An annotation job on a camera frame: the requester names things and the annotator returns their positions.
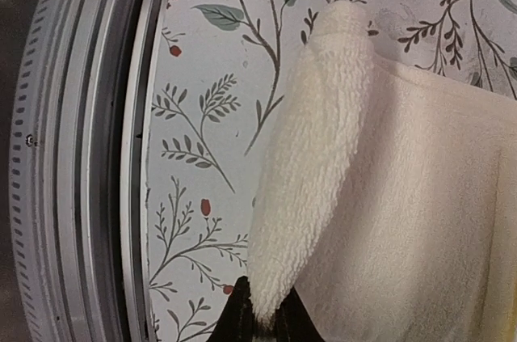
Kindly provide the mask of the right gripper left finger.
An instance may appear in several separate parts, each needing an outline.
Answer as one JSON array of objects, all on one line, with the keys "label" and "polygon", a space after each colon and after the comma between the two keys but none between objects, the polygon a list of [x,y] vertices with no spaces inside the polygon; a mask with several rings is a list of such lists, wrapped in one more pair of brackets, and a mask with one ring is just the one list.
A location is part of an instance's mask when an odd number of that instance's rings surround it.
[{"label": "right gripper left finger", "polygon": [[252,342],[259,338],[254,334],[254,315],[250,301],[250,285],[246,276],[239,277],[233,292],[221,312],[212,331],[212,342]]}]

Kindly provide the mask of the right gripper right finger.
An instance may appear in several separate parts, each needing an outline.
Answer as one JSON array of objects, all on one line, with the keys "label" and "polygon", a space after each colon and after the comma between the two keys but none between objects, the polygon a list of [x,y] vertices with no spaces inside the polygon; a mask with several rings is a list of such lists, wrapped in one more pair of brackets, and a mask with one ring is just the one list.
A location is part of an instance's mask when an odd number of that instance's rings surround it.
[{"label": "right gripper right finger", "polygon": [[294,288],[275,312],[275,336],[279,342],[323,342]]}]

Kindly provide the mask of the cream towel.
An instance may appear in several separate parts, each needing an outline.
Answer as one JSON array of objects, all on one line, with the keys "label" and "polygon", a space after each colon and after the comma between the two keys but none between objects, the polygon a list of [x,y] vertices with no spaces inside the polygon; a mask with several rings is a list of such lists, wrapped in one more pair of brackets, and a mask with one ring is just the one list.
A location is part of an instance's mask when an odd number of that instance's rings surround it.
[{"label": "cream towel", "polygon": [[379,56],[359,6],[322,10],[263,164],[254,315],[288,292],[328,341],[511,341],[516,103]]}]

